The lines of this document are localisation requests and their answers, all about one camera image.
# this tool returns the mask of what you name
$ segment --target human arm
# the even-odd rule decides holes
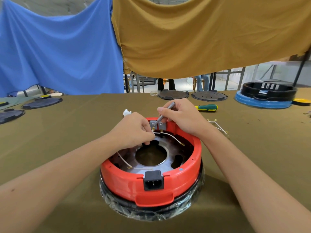
[[[174,110],[158,108],[185,132],[201,139],[233,189],[241,208],[258,233],[309,233],[311,212],[274,182],[187,99],[173,100]]]
[[[103,137],[3,184],[0,231],[32,232],[103,161],[121,149],[153,139],[149,122],[133,113]]]

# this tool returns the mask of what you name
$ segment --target blue round base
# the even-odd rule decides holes
[[[243,96],[241,91],[235,94],[235,100],[254,107],[266,108],[266,109],[285,109],[291,106],[292,101],[260,101],[254,98]]]

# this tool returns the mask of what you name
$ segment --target brown tablecloth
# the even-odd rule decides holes
[[[267,110],[242,105],[229,98],[217,103],[217,119],[229,139],[271,178],[311,210],[310,107]],[[299,89],[311,99],[311,89]],[[63,96],[64,101],[27,110],[15,121],[0,125],[0,184],[53,160],[109,132],[125,109],[156,117],[166,101],[150,94]],[[195,105],[207,102],[189,98]],[[183,214],[163,222],[139,222],[112,211],[99,192],[99,170],[88,176],[63,200],[36,232],[253,232],[230,186],[202,149],[206,183],[200,197]]]

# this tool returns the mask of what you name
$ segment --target hanging fabric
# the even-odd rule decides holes
[[[41,85],[69,95],[124,93],[112,0],[44,17],[9,0],[0,13],[0,97]]]
[[[311,0],[113,0],[124,68],[185,78],[305,52]]]

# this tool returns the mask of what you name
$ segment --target human hand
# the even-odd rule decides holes
[[[172,102],[175,102],[175,106],[172,109],[167,109]],[[172,120],[183,131],[197,137],[200,136],[201,132],[204,132],[206,126],[210,125],[186,98],[169,101],[163,107],[159,107],[158,112],[164,116],[161,122],[165,122],[167,119]]]
[[[126,115],[111,130],[109,136],[113,136],[119,141],[120,150],[141,145],[142,143],[149,145],[150,141],[155,138],[148,120],[137,112]]]

